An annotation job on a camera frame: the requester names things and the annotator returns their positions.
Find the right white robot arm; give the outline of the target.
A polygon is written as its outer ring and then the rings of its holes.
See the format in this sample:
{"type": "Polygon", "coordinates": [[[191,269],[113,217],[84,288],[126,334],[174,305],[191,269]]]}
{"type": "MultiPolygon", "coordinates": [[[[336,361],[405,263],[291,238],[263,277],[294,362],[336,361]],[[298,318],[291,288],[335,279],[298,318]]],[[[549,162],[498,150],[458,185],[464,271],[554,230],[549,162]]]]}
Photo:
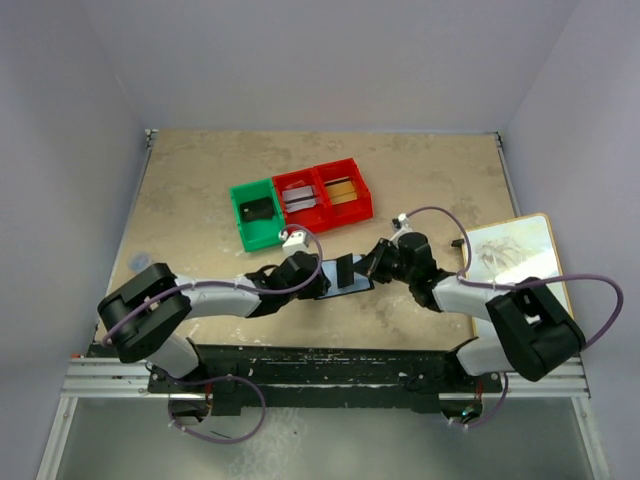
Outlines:
{"type": "Polygon", "coordinates": [[[446,383],[467,391],[480,375],[515,372],[536,382],[586,347],[578,324],[551,290],[535,277],[508,287],[471,286],[437,265],[425,235],[410,232],[381,239],[354,264],[377,283],[400,281],[415,302],[434,312],[459,313],[493,325],[492,338],[474,338],[454,350],[446,383]]]}

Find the black leather card holder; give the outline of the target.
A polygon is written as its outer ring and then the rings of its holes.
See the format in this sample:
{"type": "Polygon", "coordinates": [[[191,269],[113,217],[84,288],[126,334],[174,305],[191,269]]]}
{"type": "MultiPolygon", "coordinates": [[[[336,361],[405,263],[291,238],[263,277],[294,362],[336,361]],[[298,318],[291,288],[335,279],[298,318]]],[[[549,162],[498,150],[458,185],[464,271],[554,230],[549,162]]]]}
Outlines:
{"type": "MultiPolygon", "coordinates": [[[[360,260],[361,258],[362,258],[361,255],[353,254],[354,263],[360,260]]],[[[324,295],[316,297],[316,300],[325,300],[329,298],[360,293],[360,292],[372,290],[374,288],[373,281],[369,280],[363,275],[360,275],[354,272],[355,283],[350,287],[339,289],[337,287],[337,280],[336,280],[336,267],[335,267],[336,259],[337,258],[324,260],[322,262],[322,273],[324,274],[326,279],[329,281],[329,288],[324,295]]]]}

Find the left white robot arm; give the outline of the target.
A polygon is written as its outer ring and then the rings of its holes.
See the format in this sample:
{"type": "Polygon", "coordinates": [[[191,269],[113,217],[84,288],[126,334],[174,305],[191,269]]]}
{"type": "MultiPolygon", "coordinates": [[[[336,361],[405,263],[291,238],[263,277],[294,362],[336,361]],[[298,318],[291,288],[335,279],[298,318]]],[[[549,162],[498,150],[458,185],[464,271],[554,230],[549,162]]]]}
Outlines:
{"type": "Polygon", "coordinates": [[[268,316],[293,300],[318,299],[330,286],[321,258],[304,252],[233,280],[189,279],[155,263],[102,299],[97,313],[106,329],[103,342],[121,362],[146,360],[182,391],[194,392],[204,384],[207,367],[195,344],[176,333],[182,322],[268,316]]]}

